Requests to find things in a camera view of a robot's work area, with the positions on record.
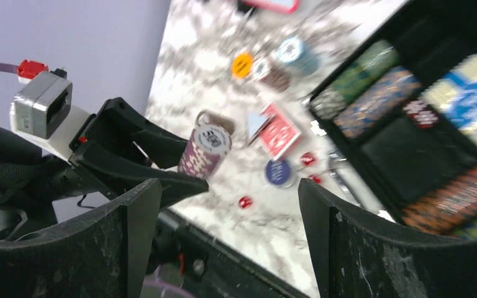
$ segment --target orange poker chip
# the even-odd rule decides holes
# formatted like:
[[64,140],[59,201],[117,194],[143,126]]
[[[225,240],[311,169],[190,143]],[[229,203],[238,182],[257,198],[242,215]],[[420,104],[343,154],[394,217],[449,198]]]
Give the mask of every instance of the orange poker chip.
[[235,57],[231,66],[231,72],[236,78],[244,79],[252,70],[253,57],[249,53],[241,53]]

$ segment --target red dice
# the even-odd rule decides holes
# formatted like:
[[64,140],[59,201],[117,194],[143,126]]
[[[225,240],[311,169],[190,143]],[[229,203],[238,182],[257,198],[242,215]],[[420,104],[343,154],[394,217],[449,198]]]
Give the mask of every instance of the red dice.
[[314,181],[315,183],[317,183],[317,184],[321,184],[321,183],[322,183],[322,179],[321,179],[318,175],[312,174],[312,175],[310,175],[310,176],[308,176],[308,177],[306,177],[306,178],[313,180],[313,181]]
[[253,199],[250,196],[243,196],[238,200],[238,206],[241,209],[246,209],[253,205]]
[[316,163],[317,159],[311,152],[306,152],[305,154],[301,155],[299,161],[303,166],[311,166]]

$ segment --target white poker chip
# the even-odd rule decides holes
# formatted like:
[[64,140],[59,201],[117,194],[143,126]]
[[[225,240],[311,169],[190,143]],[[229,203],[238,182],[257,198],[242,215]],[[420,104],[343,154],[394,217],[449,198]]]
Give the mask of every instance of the white poker chip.
[[414,116],[414,120],[421,125],[432,125],[438,121],[438,116],[432,111],[421,111]]
[[267,58],[261,58],[253,62],[252,75],[253,79],[261,80],[270,74],[271,63]]
[[283,63],[292,63],[302,54],[302,41],[297,37],[286,39],[278,49],[278,58]]
[[414,115],[414,114],[418,114],[419,112],[425,110],[426,108],[427,108],[426,103],[424,103],[421,100],[415,100],[415,101],[411,101],[408,104],[406,104],[403,107],[403,111],[405,111],[405,113],[407,115]]

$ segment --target black plastic bracket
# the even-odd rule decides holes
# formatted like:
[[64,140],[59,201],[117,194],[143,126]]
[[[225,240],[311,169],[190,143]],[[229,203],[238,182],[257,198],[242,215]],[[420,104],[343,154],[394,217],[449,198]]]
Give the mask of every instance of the black plastic bracket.
[[140,297],[143,278],[147,269],[150,247],[153,241],[160,200],[142,199],[142,194],[153,193],[156,198],[161,192],[160,183],[147,180],[131,190],[122,205],[124,217],[124,248],[127,256],[127,297]]
[[332,239],[332,229],[337,209],[318,196],[310,196],[309,183],[309,179],[302,179],[299,183],[299,206],[319,294],[321,298],[330,298],[334,296],[334,239]]
[[171,210],[160,212],[157,225],[176,236],[184,256],[182,288],[196,297],[308,297]]
[[[148,178],[163,187],[160,208],[209,190],[203,179],[175,171],[187,140],[149,122],[121,97],[109,99],[70,143],[69,162],[86,183],[109,199]],[[160,169],[151,168],[148,159]]]

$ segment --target black strap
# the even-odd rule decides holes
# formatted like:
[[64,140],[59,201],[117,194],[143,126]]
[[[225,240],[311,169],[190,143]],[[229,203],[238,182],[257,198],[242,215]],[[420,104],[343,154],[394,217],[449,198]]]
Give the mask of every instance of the black strap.
[[11,185],[20,181],[31,179],[46,168],[47,163],[39,165],[16,165],[13,163],[0,163],[0,181],[8,180]]

